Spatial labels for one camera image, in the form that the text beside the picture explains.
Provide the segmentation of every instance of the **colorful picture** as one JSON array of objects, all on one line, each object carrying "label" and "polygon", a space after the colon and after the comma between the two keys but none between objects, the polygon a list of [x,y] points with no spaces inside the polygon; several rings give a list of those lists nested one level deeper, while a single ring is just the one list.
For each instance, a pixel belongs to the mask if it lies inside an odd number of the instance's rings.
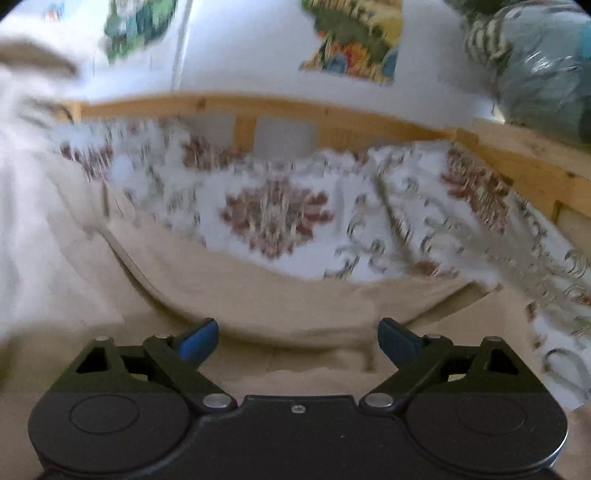
[{"label": "colorful picture", "polygon": [[105,35],[110,63],[145,48],[167,32],[178,0],[111,0]]},{"label": "colorful picture", "polygon": [[391,85],[402,35],[401,1],[302,0],[316,17],[323,43],[301,68]]},{"label": "colorful picture", "polygon": [[64,15],[64,3],[50,4],[44,13],[45,20],[48,22],[59,22]]}]

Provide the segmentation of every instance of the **metal screw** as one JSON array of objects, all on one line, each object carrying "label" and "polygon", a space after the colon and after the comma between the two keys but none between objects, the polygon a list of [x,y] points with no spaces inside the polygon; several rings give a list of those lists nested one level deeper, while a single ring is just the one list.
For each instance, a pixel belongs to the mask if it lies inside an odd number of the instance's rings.
[{"label": "metal screw", "polygon": [[291,407],[292,413],[306,413],[306,407],[303,405],[293,405]]},{"label": "metal screw", "polygon": [[203,398],[203,405],[207,408],[228,408],[232,404],[232,397],[225,393],[210,393]]},{"label": "metal screw", "polygon": [[394,399],[387,393],[370,393],[366,395],[365,403],[373,408],[388,408],[394,403]]}]

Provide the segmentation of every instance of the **patterned blanket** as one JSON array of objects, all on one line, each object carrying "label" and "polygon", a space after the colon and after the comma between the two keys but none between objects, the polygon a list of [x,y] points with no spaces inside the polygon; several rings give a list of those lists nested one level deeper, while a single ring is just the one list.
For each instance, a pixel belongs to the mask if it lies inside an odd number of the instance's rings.
[{"label": "patterned blanket", "polygon": [[[460,276],[516,288],[531,299],[548,388],[568,407],[589,394],[587,259],[462,145],[326,150],[285,162],[216,148],[182,120],[94,121],[53,135],[89,178],[109,180],[209,250],[300,278]],[[577,362],[557,362],[556,349]]]}]

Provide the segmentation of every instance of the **wooden slat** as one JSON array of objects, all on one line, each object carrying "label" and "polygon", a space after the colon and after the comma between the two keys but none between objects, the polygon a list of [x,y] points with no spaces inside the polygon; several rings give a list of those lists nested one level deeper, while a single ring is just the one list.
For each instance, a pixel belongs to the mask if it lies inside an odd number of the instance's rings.
[{"label": "wooden slat", "polygon": [[[536,158],[488,145],[473,145],[472,150],[499,174],[513,179],[514,186],[535,195],[546,212],[552,213],[553,202],[560,202],[591,217],[590,180]],[[548,199],[542,201],[543,195]]]},{"label": "wooden slat", "polygon": [[377,113],[336,105],[245,95],[167,95],[90,105],[80,103],[85,118],[104,116],[167,116],[230,111],[245,116],[293,118],[364,132],[396,141],[436,140],[441,132]]},{"label": "wooden slat", "polygon": [[514,182],[513,188],[527,198],[540,212],[546,215],[552,223],[558,221],[560,206],[562,204],[557,199],[553,198],[546,192],[542,192],[541,190],[535,189],[527,183],[522,183],[520,181]]},{"label": "wooden slat", "polygon": [[336,151],[349,150],[354,152],[368,147],[371,138],[368,134],[353,130],[320,126],[316,146],[318,148],[332,148]]},{"label": "wooden slat", "polygon": [[258,118],[238,115],[234,126],[233,146],[242,152],[252,152],[255,146],[255,130]]},{"label": "wooden slat", "polygon": [[591,155],[578,148],[550,140],[527,128],[483,119],[470,128],[485,145],[536,158],[591,180]]}]

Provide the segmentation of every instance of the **floral pattern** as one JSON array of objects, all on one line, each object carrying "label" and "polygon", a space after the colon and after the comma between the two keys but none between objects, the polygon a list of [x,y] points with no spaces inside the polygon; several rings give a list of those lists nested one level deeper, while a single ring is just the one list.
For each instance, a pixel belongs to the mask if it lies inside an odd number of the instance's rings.
[{"label": "floral pattern", "polygon": [[110,40],[109,62],[161,39],[176,9],[177,0],[111,0],[105,24],[105,35]]},{"label": "floral pattern", "polygon": [[113,161],[113,147],[105,143],[103,147],[88,147],[86,151],[72,148],[68,142],[60,146],[61,154],[68,160],[82,165],[82,168],[90,179],[107,178]]},{"label": "floral pattern", "polygon": [[331,212],[322,209],[327,202],[325,192],[314,194],[288,181],[269,181],[262,188],[229,196],[222,218],[251,249],[279,258],[312,241],[315,224],[333,219]]},{"label": "floral pattern", "polygon": [[303,70],[321,70],[391,85],[402,33],[395,0],[302,0],[322,45]]},{"label": "floral pattern", "polygon": [[191,136],[183,144],[183,164],[199,171],[212,171],[229,167],[242,155],[232,150],[221,150],[212,147],[203,137]]},{"label": "floral pattern", "polygon": [[504,233],[508,222],[509,207],[505,198],[509,188],[492,170],[475,166],[457,148],[447,155],[449,171],[441,177],[452,185],[449,195],[470,204],[478,219],[490,230]]}]

